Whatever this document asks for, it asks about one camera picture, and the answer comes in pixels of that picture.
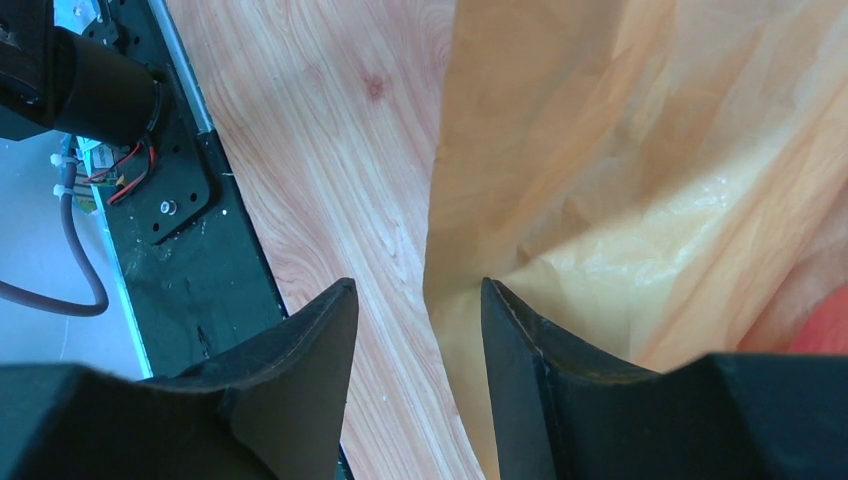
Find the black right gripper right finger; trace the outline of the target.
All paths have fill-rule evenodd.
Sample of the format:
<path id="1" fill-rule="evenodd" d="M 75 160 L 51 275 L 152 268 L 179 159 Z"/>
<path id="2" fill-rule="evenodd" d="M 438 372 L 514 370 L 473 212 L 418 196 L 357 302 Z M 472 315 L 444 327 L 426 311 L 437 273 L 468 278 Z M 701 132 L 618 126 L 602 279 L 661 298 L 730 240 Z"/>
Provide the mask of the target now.
<path id="1" fill-rule="evenodd" d="M 481 285 L 504 479 L 843 479 L 847 361 L 710 353 L 667 373 Z"/>

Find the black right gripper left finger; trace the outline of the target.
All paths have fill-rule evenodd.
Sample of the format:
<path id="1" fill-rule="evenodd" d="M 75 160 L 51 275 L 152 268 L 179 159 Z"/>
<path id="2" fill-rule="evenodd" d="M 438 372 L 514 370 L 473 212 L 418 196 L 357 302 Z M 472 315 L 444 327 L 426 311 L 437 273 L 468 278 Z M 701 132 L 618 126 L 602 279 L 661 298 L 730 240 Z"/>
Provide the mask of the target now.
<path id="1" fill-rule="evenodd" d="M 5 479 L 348 479 L 340 445 L 355 282 L 180 374 L 1 369 Z"/>

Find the orange wrapping paper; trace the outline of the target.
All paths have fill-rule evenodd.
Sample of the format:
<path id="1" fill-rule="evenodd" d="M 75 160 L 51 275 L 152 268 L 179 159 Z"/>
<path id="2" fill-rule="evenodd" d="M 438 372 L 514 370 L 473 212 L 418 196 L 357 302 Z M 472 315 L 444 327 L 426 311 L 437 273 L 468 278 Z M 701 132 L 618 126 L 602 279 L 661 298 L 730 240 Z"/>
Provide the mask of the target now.
<path id="1" fill-rule="evenodd" d="M 843 1 L 461 1 L 424 299 L 499 477 L 480 284 L 665 370 L 781 350 L 847 284 Z"/>

